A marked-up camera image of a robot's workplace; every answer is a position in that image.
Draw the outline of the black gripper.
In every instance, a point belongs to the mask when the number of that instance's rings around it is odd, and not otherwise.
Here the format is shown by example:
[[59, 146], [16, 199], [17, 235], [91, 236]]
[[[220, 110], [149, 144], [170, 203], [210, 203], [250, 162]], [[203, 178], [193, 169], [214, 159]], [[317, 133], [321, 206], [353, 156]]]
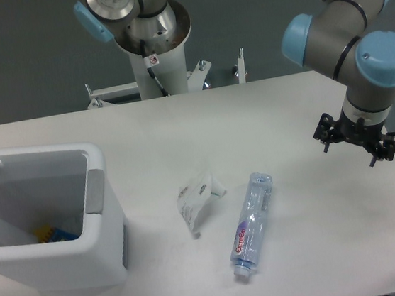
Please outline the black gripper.
[[367, 125], [364, 119], [356, 122], [341, 116], [337, 121], [329, 114], [322, 113], [313, 139], [323, 144], [323, 152], [327, 153], [330, 144], [351, 143], [367, 147], [372, 155], [369, 166], [374, 167], [377, 161], [392, 161], [395, 156], [395, 132], [382, 134], [383, 123]]

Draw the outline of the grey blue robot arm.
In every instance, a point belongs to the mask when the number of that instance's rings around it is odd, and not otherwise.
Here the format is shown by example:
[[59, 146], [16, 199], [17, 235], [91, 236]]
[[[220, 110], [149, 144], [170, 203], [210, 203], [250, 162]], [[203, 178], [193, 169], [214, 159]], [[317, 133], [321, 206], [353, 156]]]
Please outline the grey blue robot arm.
[[[389, 0], [322, 0], [317, 16], [287, 26], [282, 54], [346, 87], [338, 119], [323, 114], [314, 138], [325, 147], [351, 143], [373, 161], [393, 160], [395, 133], [383, 127], [395, 98], [395, 32], [367, 27]], [[143, 99], [201, 91], [210, 66], [188, 72], [184, 54], [191, 21], [175, 0], [83, 0], [73, 8], [87, 32], [127, 53]]]

